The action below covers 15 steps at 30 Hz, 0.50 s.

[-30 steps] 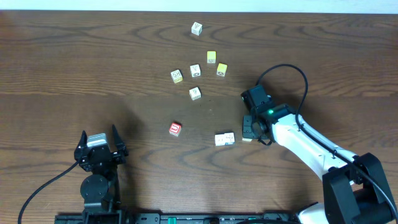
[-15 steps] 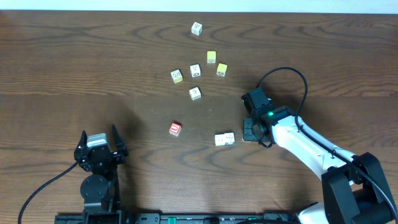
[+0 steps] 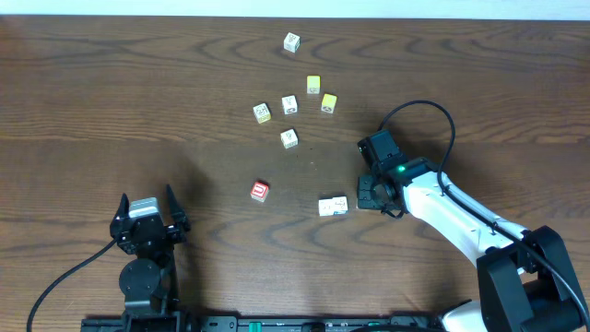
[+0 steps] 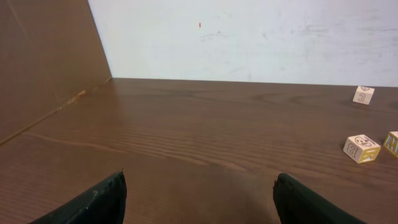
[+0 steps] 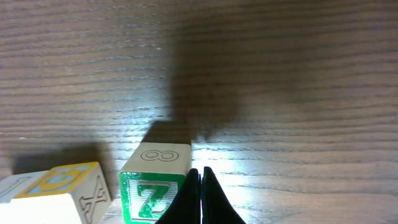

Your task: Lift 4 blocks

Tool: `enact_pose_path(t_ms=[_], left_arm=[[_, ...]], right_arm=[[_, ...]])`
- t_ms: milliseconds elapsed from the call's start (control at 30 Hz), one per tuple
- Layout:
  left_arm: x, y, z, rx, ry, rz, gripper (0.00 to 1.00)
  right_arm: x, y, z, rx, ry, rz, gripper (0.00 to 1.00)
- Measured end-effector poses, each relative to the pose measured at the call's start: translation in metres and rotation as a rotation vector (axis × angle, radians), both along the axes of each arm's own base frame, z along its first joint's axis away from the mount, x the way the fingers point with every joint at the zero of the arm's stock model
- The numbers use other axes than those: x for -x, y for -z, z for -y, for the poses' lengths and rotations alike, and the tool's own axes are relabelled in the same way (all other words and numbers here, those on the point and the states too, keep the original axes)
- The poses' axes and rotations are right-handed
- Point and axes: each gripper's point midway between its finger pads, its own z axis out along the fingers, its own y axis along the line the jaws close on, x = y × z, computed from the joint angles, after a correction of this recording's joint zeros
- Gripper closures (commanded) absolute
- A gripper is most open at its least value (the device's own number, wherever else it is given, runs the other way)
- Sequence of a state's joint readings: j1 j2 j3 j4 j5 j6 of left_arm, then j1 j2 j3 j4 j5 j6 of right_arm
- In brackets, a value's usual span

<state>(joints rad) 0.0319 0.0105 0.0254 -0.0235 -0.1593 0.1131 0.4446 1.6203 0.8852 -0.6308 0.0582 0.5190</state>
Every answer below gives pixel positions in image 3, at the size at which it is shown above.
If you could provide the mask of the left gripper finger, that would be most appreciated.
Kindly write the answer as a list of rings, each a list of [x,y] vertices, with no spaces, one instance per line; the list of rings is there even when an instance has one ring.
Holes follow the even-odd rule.
[[[126,194],[122,194],[121,201],[115,213],[116,220],[123,220],[128,218],[129,200]]]
[[[184,209],[180,206],[176,196],[168,184],[166,186],[166,194],[168,197],[169,209],[171,213],[172,220],[175,224],[179,224],[182,227],[188,226],[188,218],[186,217]]]

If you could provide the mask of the white block red side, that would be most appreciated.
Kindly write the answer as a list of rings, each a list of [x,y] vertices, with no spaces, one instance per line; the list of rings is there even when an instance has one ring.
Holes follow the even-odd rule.
[[[345,196],[336,196],[332,198],[332,211],[334,215],[348,213],[348,199]]]

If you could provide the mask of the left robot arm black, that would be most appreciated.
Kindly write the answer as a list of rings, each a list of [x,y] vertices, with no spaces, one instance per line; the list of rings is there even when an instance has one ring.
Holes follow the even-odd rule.
[[[116,245],[136,258],[119,277],[129,325],[172,317],[179,302],[174,246],[186,241],[191,225],[170,186],[166,195],[172,224],[164,223],[155,197],[131,202],[126,195],[110,224]]]

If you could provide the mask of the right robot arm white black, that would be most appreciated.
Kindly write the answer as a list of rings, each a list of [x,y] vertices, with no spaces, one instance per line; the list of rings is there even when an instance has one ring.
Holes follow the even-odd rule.
[[[426,159],[400,152],[364,157],[358,206],[431,225],[476,268],[479,298],[439,317],[444,331],[573,331],[589,326],[569,253],[550,227],[533,231],[458,189]]]

